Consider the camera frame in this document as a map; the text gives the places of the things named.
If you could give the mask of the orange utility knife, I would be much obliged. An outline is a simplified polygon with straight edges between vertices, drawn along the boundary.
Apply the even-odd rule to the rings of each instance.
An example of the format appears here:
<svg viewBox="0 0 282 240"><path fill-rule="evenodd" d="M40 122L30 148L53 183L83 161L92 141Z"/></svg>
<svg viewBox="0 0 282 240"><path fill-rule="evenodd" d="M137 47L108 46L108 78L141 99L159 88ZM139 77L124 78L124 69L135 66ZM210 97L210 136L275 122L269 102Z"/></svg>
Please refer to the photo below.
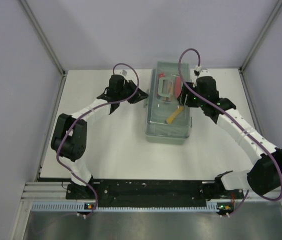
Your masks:
<svg viewBox="0 0 282 240"><path fill-rule="evenodd" d="M165 96L163 98L163 101L164 102L170 102L172 100L172 97L173 97L173 82L171 81L168 81L167 85L166 85L166 94L168 96Z"/></svg>

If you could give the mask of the yellow utility knife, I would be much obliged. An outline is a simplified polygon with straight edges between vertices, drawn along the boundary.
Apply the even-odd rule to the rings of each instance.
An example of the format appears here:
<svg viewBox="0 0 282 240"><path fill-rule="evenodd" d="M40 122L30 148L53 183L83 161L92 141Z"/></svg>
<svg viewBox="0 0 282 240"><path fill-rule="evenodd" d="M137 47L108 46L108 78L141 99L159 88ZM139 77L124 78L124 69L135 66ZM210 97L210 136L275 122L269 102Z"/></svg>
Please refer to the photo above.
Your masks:
<svg viewBox="0 0 282 240"><path fill-rule="evenodd" d="M174 119L184 110L183 106L178 106L177 109L172 112L165 120L166 124L170 125L173 123Z"/></svg>

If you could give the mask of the green plastic toolbox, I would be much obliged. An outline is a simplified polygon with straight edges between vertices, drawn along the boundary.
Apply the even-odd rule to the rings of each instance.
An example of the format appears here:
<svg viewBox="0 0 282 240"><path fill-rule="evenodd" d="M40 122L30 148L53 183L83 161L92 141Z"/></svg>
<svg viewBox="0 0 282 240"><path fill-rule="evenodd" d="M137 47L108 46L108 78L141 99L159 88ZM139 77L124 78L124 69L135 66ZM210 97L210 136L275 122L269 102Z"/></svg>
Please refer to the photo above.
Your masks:
<svg viewBox="0 0 282 240"><path fill-rule="evenodd" d="M166 118L179 106L174 96L170 102L164 102L167 97L166 85L168 81L175 82L175 77L180 76L176 62L158 61L152 70L150 88L147 101L147 115L145 136L149 142L182 145L190 135L191 115L188 107L174 119L172 124L166 124Z"/></svg>

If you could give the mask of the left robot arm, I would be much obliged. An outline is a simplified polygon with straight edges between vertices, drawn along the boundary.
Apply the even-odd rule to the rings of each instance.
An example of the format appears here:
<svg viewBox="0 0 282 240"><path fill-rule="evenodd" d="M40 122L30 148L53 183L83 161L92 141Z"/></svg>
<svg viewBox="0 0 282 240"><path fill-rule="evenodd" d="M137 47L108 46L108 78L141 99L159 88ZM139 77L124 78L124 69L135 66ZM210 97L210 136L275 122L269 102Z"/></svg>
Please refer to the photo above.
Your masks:
<svg viewBox="0 0 282 240"><path fill-rule="evenodd" d="M83 198L94 194L94 186L89 183L92 174L83 159L88 129L102 117L112 114L121 102L136 104L147 97L132 80L113 74L108 87L93 103L77 112L58 116L51 148L57 153L57 162L71 173L71 181L78 185L77 192Z"/></svg>

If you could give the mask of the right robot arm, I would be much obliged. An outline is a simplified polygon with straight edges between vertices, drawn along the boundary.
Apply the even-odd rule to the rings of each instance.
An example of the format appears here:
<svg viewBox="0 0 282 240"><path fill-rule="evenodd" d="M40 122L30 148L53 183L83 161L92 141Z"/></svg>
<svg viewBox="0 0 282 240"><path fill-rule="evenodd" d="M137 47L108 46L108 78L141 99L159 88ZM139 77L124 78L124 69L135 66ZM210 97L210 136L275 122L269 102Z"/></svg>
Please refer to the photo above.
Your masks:
<svg viewBox="0 0 282 240"><path fill-rule="evenodd" d="M282 148L266 140L239 113L228 99L219 96L216 81L200 76L182 86L179 104L200 108L218 127L226 131L249 157L253 167L227 171L215 177L214 192L220 198L232 190L252 190L259 196L282 186Z"/></svg>

